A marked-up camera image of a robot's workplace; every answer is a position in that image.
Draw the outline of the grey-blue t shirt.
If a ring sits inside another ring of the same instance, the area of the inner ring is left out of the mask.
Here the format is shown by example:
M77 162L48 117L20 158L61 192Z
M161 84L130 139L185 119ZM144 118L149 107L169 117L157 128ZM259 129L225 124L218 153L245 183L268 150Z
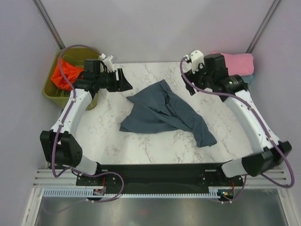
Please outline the grey-blue t shirt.
M183 130L193 134L196 146L213 146L216 138L202 116L177 96L165 80L156 82L133 96L131 113L121 122L119 130L141 134Z

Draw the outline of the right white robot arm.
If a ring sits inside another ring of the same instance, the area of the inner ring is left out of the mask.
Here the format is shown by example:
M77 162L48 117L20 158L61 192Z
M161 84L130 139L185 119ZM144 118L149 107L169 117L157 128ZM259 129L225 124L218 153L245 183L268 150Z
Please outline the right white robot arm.
M234 176L250 175L255 177L284 162L292 147L269 128L257 107L247 84L239 75L229 75L222 54L204 55L194 50L182 62L191 65L187 72L181 72L186 89L191 95L196 91L217 95L233 112L244 130L252 153L240 159L224 163L215 174L216 182L227 185Z

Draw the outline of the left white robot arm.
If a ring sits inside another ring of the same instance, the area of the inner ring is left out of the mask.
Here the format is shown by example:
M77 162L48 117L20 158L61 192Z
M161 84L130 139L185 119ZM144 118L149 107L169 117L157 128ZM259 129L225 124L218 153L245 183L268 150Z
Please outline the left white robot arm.
M123 70L116 69L113 56L86 59L84 70L73 83L69 100L57 122L49 131L42 131L40 141L46 161L54 166L64 166L87 174L93 185L103 181L103 173L97 170L97 162L88 159L75 139L79 122L93 98L101 89L122 92L133 87L126 80Z

